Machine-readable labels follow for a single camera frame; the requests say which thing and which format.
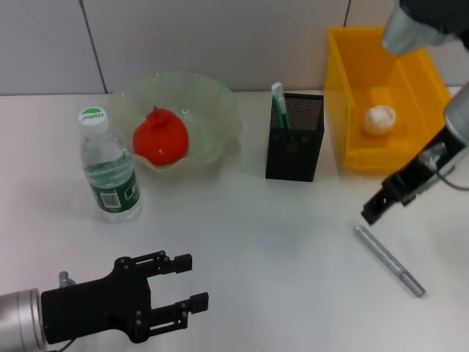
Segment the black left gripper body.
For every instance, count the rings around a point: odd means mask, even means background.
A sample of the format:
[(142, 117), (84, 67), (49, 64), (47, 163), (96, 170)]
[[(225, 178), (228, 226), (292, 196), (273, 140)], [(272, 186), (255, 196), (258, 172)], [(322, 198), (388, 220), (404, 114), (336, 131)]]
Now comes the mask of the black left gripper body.
[(123, 257), (102, 279), (43, 292), (47, 342), (54, 344), (108, 330), (122, 331), (134, 343), (147, 341), (151, 300), (146, 269), (146, 263)]

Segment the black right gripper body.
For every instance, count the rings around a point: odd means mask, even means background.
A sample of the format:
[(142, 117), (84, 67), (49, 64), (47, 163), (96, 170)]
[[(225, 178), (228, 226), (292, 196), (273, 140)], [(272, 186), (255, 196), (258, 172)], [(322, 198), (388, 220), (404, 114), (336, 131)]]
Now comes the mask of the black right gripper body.
[(387, 177), (382, 187), (392, 190), (395, 201), (400, 201), (400, 192), (405, 189), (418, 189), (420, 195), (439, 180), (458, 191), (467, 191), (467, 186), (448, 180), (448, 175), (466, 156), (468, 146), (443, 128), (410, 162)]

